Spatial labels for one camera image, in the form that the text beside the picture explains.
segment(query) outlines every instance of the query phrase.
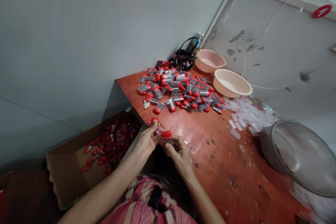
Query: table surface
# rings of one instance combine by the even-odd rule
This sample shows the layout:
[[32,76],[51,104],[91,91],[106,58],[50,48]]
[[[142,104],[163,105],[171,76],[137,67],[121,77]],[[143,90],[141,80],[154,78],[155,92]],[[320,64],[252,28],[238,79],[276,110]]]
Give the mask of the table surface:
[[[194,67],[193,76],[209,77]],[[220,211],[226,223],[296,223],[295,215],[307,211],[290,194],[293,181],[270,167],[259,150],[259,140],[248,130],[240,140],[230,134],[231,111],[174,113],[164,109],[155,115],[150,105],[144,109],[144,98],[138,93],[139,76],[146,71],[116,80],[140,117],[157,117],[166,130],[183,136],[191,143],[193,168],[200,183]]]

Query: pink patterned shirt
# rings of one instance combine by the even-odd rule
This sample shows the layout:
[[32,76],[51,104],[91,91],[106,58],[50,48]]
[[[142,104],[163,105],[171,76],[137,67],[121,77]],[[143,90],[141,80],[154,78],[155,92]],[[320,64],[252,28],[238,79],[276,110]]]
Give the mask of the pink patterned shirt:
[[[160,204],[161,210],[148,205],[154,189],[159,191],[157,204]],[[139,175],[128,186],[119,202],[101,224],[196,223],[173,197],[172,189],[164,180],[151,175]]]

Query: gray wall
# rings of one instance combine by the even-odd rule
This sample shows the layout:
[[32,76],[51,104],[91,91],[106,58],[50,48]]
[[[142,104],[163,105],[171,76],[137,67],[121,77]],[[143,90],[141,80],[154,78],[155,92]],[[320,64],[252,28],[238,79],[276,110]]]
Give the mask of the gray wall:
[[[227,60],[239,74],[248,48],[256,43],[283,3],[274,0],[235,0],[223,25],[205,48]],[[285,119],[305,124],[336,152],[336,22],[312,19],[311,13],[284,6],[269,30],[247,56],[244,76],[252,95],[268,103]]]
[[0,0],[0,171],[124,109],[114,80],[206,32],[221,1]]

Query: plastic basin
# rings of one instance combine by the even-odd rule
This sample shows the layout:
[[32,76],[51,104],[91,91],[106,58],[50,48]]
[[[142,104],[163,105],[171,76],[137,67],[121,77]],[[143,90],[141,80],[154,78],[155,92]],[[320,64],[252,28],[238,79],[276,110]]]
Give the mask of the plastic basin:
[[252,87],[247,80],[227,69],[215,71],[213,86],[219,93],[231,98],[247,96],[252,93]]
[[202,72],[211,73],[226,65],[226,60],[218,53],[202,49],[197,53],[195,64]]

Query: cardboard box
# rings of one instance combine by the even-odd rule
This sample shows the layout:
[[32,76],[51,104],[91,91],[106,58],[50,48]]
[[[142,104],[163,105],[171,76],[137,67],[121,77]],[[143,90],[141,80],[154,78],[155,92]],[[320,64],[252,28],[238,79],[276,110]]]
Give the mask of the cardboard box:
[[90,170],[84,173],[81,171],[82,166],[85,165],[91,155],[91,153],[83,153],[86,145],[92,142],[99,133],[105,131],[105,128],[110,126],[113,121],[130,115],[136,115],[139,120],[134,109],[130,112],[122,111],[61,143],[47,153],[49,179],[54,184],[54,193],[61,210],[71,206],[77,198],[84,195],[106,177],[106,174],[103,173],[104,165],[98,166],[96,162]]

